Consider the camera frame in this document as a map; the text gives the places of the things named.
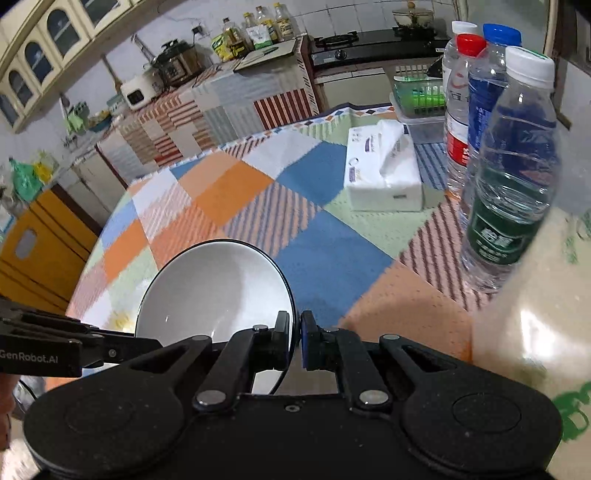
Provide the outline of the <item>white bowl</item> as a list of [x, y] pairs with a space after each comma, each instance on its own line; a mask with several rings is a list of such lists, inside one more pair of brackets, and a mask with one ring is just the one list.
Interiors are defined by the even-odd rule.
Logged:
[[287, 352], [296, 347], [294, 296], [279, 266], [265, 252], [238, 240], [206, 241], [169, 260], [140, 302], [135, 333], [168, 347], [204, 335], [214, 343], [256, 325], [273, 328], [287, 314]]

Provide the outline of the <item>white sun plate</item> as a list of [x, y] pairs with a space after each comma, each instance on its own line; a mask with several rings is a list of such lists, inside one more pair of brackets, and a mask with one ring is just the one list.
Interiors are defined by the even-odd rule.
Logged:
[[105, 291], [85, 311], [81, 320], [99, 329], [134, 334], [139, 303], [137, 294], [116, 300]]

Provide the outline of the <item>patchwork tablecloth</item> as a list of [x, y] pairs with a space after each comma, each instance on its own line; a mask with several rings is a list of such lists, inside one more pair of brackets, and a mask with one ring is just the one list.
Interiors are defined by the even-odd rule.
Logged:
[[141, 300], [176, 254], [228, 238], [273, 258], [297, 307], [318, 322], [369, 341], [396, 332], [470, 360], [471, 316], [489, 298], [461, 279], [456, 207], [444, 193], [445, 146], [416, 148], [419, 212], [355, 212], [342, 189], [349, 129], [393, 115], [390, 107], [343, 107], [134, 181], [95, 243], [67, 314], [81, 320], [105, 291]]

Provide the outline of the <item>white tissue pack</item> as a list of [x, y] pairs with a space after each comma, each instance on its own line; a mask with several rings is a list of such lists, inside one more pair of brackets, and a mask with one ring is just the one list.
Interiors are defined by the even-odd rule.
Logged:
[[406, 124], [381, 120], [349, 129], [344, 190], [358, 212], [418, 212], [423, 187]]

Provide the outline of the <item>striped counter cloth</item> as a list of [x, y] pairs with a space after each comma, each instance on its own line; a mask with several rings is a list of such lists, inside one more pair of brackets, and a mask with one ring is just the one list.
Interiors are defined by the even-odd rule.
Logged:
[[124, 116], [95, 146], [93, 166], [120, 190], [213, 147], [317, 115], [310, 50], [301, 36], [243, 69], [235, 61], [212, 65]]

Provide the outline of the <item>green label water bottle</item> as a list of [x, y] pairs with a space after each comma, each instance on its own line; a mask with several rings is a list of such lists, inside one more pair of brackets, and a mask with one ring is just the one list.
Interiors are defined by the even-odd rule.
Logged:
[[502, 287], [529, 248], [561, 173], [554, 61], [520, 46], [507, 47], [505, 61], [508, 85], [481, 138], [460, 254], [467, 283], [486, 293]]

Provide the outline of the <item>green plastic basket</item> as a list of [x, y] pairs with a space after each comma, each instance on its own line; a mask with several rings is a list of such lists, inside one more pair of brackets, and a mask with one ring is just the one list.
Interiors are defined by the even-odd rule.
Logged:
[[394, 75], [393, 93], [403, 114], [409, 118], [441, 117], [446, 113], [443, 79]]

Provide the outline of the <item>white rice cooker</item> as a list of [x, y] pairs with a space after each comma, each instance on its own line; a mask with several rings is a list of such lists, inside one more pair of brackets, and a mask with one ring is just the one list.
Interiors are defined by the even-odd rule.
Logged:
[[145, 71], [121, 85], [121, 95], [132, 111], [151, 103], [163, 90], [164, 83], [155, 70]]

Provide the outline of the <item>cutting board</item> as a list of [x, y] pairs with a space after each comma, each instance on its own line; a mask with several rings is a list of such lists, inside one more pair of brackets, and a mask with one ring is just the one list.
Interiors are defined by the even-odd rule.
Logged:
[[241, 59], [238, 64], [233, 67], [235, 72], [252, 68], [254, 66], [269, 62], [271, 60], [286, 57], [294, 54], [294, 48], [296, 48], [297, 40], [291, 39], [288, 41], [280, 42], [272, 46], [259, 49], [250, 52], [245, 58]]

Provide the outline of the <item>black pressure cooker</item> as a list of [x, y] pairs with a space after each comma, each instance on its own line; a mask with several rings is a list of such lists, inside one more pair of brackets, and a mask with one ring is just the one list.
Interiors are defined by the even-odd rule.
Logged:
[[204, 67], [193, 44], [184, 40], [171, 40], [162, 45], [162, 51], [152, 60], [164, 83], [177, 88], [197, 77]]

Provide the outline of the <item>yellow snack bag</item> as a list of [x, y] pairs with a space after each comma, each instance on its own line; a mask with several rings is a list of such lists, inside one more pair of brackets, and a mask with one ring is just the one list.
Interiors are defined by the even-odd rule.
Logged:
[[223, 34], [219, 34], [211, 40], [211, 49], [222, 63], [235, 59], [235, 55], [233, 55]]

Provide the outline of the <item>oil bottle right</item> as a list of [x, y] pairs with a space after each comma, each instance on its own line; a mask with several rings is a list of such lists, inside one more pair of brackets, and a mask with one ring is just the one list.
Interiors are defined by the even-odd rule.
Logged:
[[280, 32], [280, 38], [283, 41], [293, 40], [296, 36], [294, 33], [293, 24], [291, 24], [290, 15], [287, 13], [286, 7], [280, 2], [273, 4], [274, 15], [276, 16], [276, 26]]

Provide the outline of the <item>blue label water bottle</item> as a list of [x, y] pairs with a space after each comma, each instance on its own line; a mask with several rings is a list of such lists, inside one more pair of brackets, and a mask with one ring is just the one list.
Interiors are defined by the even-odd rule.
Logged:
[[487, 46], [469, 69], [469, 161], [459, 206], [459, 222], [463, 231], [467, 229], [474, 202], [475, 177], [483, 134], [492, 111], [507, 86], [506, 48], [522, 45], [521, 32], [509, 26], [486, 23], [483, 25], [483, 33]]

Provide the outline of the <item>red label water bottle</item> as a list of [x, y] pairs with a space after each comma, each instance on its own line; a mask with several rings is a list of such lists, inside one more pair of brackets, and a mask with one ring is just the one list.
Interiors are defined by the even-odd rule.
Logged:
[[446, 90], [446, 191], [449, 197], [459, 200], [464, 189], [469, 161], [469, 67], [485, 49], [487, 42], [476, 34], [460, 34], [456, 37], [456, 42], [459, 58], [452, 68]]

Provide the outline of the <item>pot on stove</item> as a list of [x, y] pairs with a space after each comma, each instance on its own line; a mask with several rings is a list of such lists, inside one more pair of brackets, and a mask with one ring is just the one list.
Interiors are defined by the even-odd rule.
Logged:
[[434, 11], [417, 7], [413, 1], [408, 1], [405, 8], [394, 9], [394, 22], [403, 28], [432, 28], [434, 26]]

